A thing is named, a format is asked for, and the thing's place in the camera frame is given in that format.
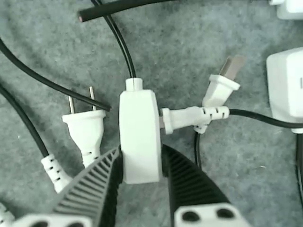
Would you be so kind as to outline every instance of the white plastic housing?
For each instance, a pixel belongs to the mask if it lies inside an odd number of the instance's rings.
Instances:
[[[12,213],[0,203],[0,227],[9,227],[14,219]]]
[[[222,106],[232,94],[240,88],[240,84],[221,75],[211,75],[210,84],[203,98],[202,106]]]
[[[277,5],[277,16],[284,20],[303,19],[302,0],[271,0],[270,5]]]
[[[120,95],[119,127],[128,184],[158,182],[162,173],[159,111],[156,95],[143,90],[142,79],[126,80]]]
[[[62,116],[71,138],[82,153],[83,165],[89,166],[100,156],[100,144],[104,132],[104,110],[88,111]]]
[[[29,214],[9,227],[92,227],[89,217],[62,214]]]
[[[187,221],[189,212],[190,216],[197,217],[194,221]],[[228,203],[179,207],[174,219],[175,227],[251,227],[240,212]]]
[[[72,181],[72,178],[66,174],[53,154],[44,157],[41,163],[57,193],[61,192]]]
[[[267,58],[269,102],[274,118],[303,122],[303,48],[273,54]]]

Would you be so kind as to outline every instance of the white connector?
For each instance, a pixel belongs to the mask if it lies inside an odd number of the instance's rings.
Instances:
[[[277,16],[283,20],[302,20],[302,0],[270,0],[269,4],[277,6]]]
[[[303,122],[303,47],[267,58],[269,102],[274,118],[285,122]],[[303,129],[292,129],[302,134]]]
[[[90,96],[94,99],[92,87],[89,87]],[[104,132],[103,119],[106,114],[104,110],[75,113],[72,98],[69,97],[71,114],[62,116],[63,122],[67,123],[71,138],[78,146],[82,154],[84,167],[100,157],[100,144]]]
[[[72,178],[63,170],[53,154],[41,159],[41,163],[57,193],[61,192],[72,181]]]
[[[165,133],[172,134],[175,129],[226,119],[229,117],[229,109],[226,106],[204,108],[192,106],[182,110],[163,108],[162,114]]]
[[[240,84],[221,75],[213,74],[209,81],[210,84],[202,101],[202,106],[205,107],[224,105],[232,92],[240,88]]]
[[[227,101],[233,91],[240,88],[240,84],[234,82],[239,70],[245,63],[245,57],[236,55],[233,58],[228,57],[226,63],[222,67],[219,75],[211,75],[209,78],[209,86],[202,101],[203,107],[222,106]],[[195,131],[205,133],[208,122],[201,123],[194,127]]]
[[[9,227],[14,220],[14,215],[0,203],[0,227]]]

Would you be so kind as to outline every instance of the power plug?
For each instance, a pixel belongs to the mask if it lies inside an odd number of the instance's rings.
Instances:
[[[89,87],[89,90],[91,98],[94,99],[93,88]],[[75,113],[71,97],[69,102],[71,114],[62,116],[62,120],[67,123],[70,136],[80,149],[86,168],[100,157],[100,144],[104,132],[103,119],[106,114],[104,110],[96,110],[95,106],[92,111]]]
[[[268,94],[272,115],[285,122],[303,122],[303,47],[267,58]],[[292,129],[303,133],[303,129]]]
[[[41,163],[57,193],[61,192],[72,181],[72,178],[66,174],[53,154],[41,159]]]
[[[277,6],[277,16],[283,20],[302,20],[302,0],[270,0],[269,4]]]
[[[9,227],[14,219],[12,213],[0,203],[0,227]]]

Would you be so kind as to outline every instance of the black cable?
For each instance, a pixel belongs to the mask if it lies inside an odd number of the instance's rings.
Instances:
[[[303,134],[297,134],[296,162],[300,200],[303,207]]]
[[[11,106],[16,110],[18,115],[20,116],[21,120],[29,130],[30,134],[32,135],[34,141],[36,142],[38,148],[41,151],[43,157],[49,155],[45,144],[43,143],[41,137],[39,136],[36,128],[34,127],[33,123],[28,118],[27,114],[24,112],[20,104],[14,99],[14,97],[0,84],[0,93],[7,99],[7,101],[11,104]]]
[[[201,164],[201,155],[200,155],[200,136],[198,132],[195,132],[195,137],[194,137],[194,154],[195,154],[195,164],[199,167],[202,168]]]
[[[231,109],[230,110],[230,115],[248,117],[248,118],[252,118],[252,119],[255,119],[255,120],[267,123],[267,124],[275,125],[275,126],[278,126],[278,127],[282,127],[282,128],[288,128],[288,129],[303,128],[303,123],[283,122],[283,121],[279,121],[277,119],[267,117],[267,116],[261,115],[259,113],[247,111],[247,110]]]
[[[101,0],[90,0],[96,7],[97,6],[103,6]],[[123,56],[126,60],[126,64],[127,64],[127,67],[128,67],[128,71],[129,71],[129,74],[130,74],[130,77],[131,78],[135,78],[136,77],[136,71],[134,69],[134,64],[133,64],[133,60],[132,60],[132,57],[128,51],[128,48],[126,46],[126,43],[124,41],[124,38],[117,26],[117,24],[115,23],[115,21],[113,20],[112,16],[109,15],[109,16],[106,16],[104,17],[105,21],[107,22],[110,30],[112,30],[116,40],[118,41],[118,44],[121,48],[121,51],[123,53]]]
[[[78,12],[79,20],[85,22],[98,17],[108,16],[126,9],[144,6],[153,3],[173,1],[173,0],[116,0],[104,4],[103,6],[83,9]]]
[[[76,92],[73,92],[69,89],[66,89],[56,83],[53,83],[52,81],[44,78],[43,76],[39,75],[38,73],[36,73],[35,71],[33,71],[32,69],[30,69],[28,66],[26,66],[23,62],[21,62],[8,48],[7,46],[4,44],[4,42],[1,40],[0,38],[0,51],[2,51],[2,53],[15,65],[17,66],[19,69],[21,69],[22,71],[24,71],[27,75],[31,76],[32,78],[38,80],[39,82],[51,87],[52,89],[55,89],[57,91],[62,92],[63,94],[66,94],[68,96],[74,97],[80,101],[83,101],[85,103],[88,103],[90,105],[94,105],[97,106],[105,111],[109,111],[110,110],[110,106],[107,104],[103,104],[101,102],[98,102],[96,100],[90,99],[88,97],[85,97],[83,95],[80,95]]]

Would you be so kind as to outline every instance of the plug prong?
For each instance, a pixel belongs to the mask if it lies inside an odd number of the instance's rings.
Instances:
[[[220,75],[230,80],[234,80],[240,69],[245,64],[245,60],[246,58],[241,55],[236,55],[233,58],[228,57],[220,71]]]
[[[90,97],[92,100],[95,100],[95,94],[94,94],[94,89],[92,86],[89,87],[89,93],[90,93]],[[96,106],[93,105],[93,111],[96,111],[97,108]]]
[[[73,101],[71,96],[68,96],[68,101],[70,103],[71,114],[74,114],[75,113],[75,107],[74,107],[74,101]]]

